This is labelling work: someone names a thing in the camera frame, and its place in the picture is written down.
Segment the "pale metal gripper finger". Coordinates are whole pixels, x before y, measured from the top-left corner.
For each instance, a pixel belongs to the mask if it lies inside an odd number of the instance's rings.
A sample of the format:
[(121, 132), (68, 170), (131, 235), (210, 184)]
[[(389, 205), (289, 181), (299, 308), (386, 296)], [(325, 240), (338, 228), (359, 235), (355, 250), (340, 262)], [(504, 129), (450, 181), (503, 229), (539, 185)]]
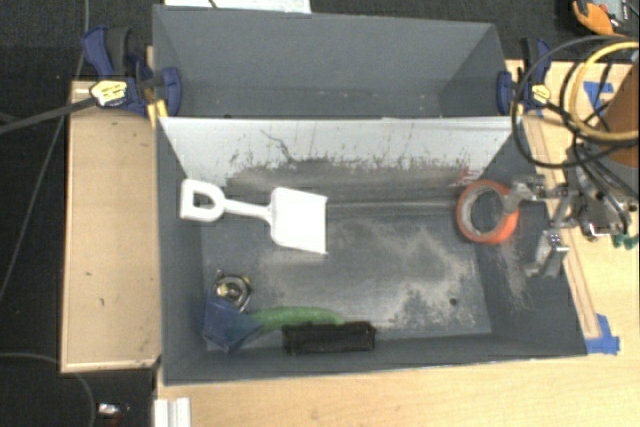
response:
[(538, 240), (534, 261), (525, 266), (525, 276), (558, 277), (568, 253), (569, 246), (558, 230), (544, 230)]
[(569, 207), (569, 192), (566, 185), (548, 188), (544, 182), (514, 181), (509, 191), (503, 196), (502, 217), (519, 211), (522, 202), (554, 201), (553, 217), (561, 217)]

